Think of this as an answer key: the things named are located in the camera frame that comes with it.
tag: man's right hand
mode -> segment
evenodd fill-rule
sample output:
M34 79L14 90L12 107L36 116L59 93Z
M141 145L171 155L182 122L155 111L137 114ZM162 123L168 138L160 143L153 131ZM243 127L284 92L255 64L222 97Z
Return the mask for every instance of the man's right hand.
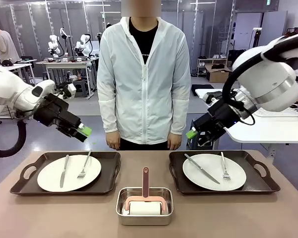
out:
M120 134L118 131L106 133L106 143L107 145L115 150L120 149Z

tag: fork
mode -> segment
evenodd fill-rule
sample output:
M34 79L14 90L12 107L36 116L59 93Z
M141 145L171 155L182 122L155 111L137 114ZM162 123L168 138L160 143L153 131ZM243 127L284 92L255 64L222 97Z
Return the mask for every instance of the fork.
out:
M221 156L222 156L222 162L223 162L223 167L224 167L223 178L224 178L225 180L230 180L230 175L229 175L228 172L227 172L227 167L226 167L226 164L225 164L225 158L224 158L224 154L223 154L223 152L221 152Z
M77 179L83 179L83 178L85 177L85 175L86 175L86 172L85 172L85 166L86 166L87 161L88 161L88 159L89 159L90 153L91 153L91 150L90 150L89 153L88 153L88 156L87 156L87 158L86 158L84 167L83 167L82 171L80 172L80 174L77 176Z

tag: person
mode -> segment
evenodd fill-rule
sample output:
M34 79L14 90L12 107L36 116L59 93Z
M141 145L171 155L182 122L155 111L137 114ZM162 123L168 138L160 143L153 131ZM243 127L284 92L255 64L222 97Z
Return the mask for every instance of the person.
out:
M12 63L17 62L20 57L14 46L10 34L0 29L0 61L10 60Z
M184 33L155 16L157 2L129 0L133 16L107 28L100 42L99 106L106 143L116 150L181 145L190 95L189 50Z

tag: round white plate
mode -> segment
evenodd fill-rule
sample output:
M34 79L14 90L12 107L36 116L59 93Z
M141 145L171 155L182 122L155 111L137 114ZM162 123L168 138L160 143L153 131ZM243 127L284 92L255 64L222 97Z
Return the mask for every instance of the round white plate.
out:
M185 176L193 183L200 187L204 187L214 191L231 191L242 187L246 182L246 173L244 169L233 160L225 157L225 163L230 181L223 178L223 163L219 155L200 154L191 156L206 172L212 175L220 184L210 180L203 172L201 172L188 159L183 163L183 172Z
M60 188L61 174L64 169L65 157L48 164L38 176L39 186L50 192L67 192L84 187L94 181L100 174L101 164L98 159L89 157L83 179L77 179L86 161L86 155L71 155L69 157L64 184Z

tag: white roll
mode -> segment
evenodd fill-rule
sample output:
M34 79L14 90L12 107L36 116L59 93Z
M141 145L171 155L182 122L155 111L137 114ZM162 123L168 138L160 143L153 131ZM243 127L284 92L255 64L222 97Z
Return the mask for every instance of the white roll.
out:
M129 205L130 215L161 215L160 202L139 202L134 201Z

